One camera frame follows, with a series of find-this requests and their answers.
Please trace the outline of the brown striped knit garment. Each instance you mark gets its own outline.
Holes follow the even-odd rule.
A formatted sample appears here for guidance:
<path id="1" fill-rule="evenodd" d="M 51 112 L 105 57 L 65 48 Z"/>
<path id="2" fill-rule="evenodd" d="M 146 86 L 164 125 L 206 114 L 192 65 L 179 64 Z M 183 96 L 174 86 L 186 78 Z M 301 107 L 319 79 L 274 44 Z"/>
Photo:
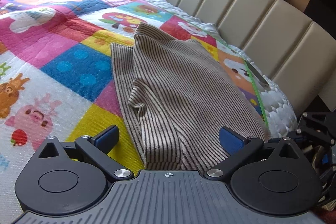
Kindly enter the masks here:
<path id="1" fill-rule="evenodd" d="M 112 43 L 123 121 L 146 169 L 205 171 L 228 157 L 219 131 L 270 138 L 261 116 L 196 40 L 139 24 L 134 45 Z"/>

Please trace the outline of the white quilted mattress pad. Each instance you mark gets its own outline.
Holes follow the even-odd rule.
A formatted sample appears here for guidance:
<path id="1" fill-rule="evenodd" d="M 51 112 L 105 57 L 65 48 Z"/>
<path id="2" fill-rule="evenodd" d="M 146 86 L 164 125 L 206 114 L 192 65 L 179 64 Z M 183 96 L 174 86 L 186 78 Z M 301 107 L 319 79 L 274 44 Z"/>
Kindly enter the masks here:
<path id="1" fill-rule="evenodd" d="M 186 20 L 190 24 L 201 28 L 201 30 L 209 33 L 211 36 L 218 38 L 223 44 L 226 44 L 224 39 L 221 38 L 219 31 L 214 23 L 203 23 L 199 18 L 188 15 L 185 11 L 178 7 L 173 6 L 166 0 L 145 0 L 156 7 L 162 8 L 174 15 Z M 261 92 L 262 104 L 265 107 L 265 115 L 267 118 L 268 126 L 273 137 L 284 136 L 291 131 L 295 131 L 298 126 L 297 118 L 295 116 L 293 107 L 291 106 L 288 98 L 280 90 L 278 84 L 271 81 L 265 76 L 261 70 L 255 65 L 254 61 L 246 55 L 246 53 L 233 45 L 228 47 L 234 52 L 243 57 L 250 65 L 255 68 L 260 75 L 268 82 L 269 87 L 265 84 L 258 83 L 258 89 Z"/>

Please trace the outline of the smartphone with white case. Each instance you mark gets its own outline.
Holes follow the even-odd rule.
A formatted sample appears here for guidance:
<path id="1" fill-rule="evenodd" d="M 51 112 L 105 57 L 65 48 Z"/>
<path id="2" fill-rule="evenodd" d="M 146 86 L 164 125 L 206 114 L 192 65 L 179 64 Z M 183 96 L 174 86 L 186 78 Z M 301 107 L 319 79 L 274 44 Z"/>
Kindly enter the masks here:
<path id="1" fill-rule="evenodd" d="M 269 91 L 270 85 L 266 81 L 266 79 L 255 69 L 248 61 L 245 61 L 248 69 L 252 73 L 253 80 L 255 82 L 255 85 L 258 89 L 258 91 Z"/>

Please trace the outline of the colourful cartoon play mat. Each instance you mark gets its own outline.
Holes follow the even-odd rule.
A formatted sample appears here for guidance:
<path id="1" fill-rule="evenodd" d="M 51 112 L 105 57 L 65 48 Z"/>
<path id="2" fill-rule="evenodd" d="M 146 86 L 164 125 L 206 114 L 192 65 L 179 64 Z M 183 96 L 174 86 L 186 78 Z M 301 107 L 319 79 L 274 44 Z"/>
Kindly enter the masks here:
<path id="1" fill-rule="evenodd" d="M 195 39 L 220 61 L 218 38 L 145 0 L 1 0 L 1 223 L 21 215 L 14 185 L 45 138 L 74 141 L 114 124 L 109 153 L 137 172 L 141 158 L 122 119 L 110 45 L 131 46 L 138 24 Z"/>

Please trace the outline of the beige padded headboard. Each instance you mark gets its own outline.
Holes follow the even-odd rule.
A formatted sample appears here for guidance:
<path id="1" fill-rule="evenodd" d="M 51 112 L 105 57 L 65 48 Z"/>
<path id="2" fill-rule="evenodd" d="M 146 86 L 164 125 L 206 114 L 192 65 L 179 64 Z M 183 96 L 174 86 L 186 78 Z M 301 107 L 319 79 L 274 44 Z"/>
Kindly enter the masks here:
<path id="1" fill-rule="evenodd" d="M 214 23 L 277 83 L 300 114 L 319 96 L 335 109 L 335 39 L 283 0 L 166 0 Z"/>

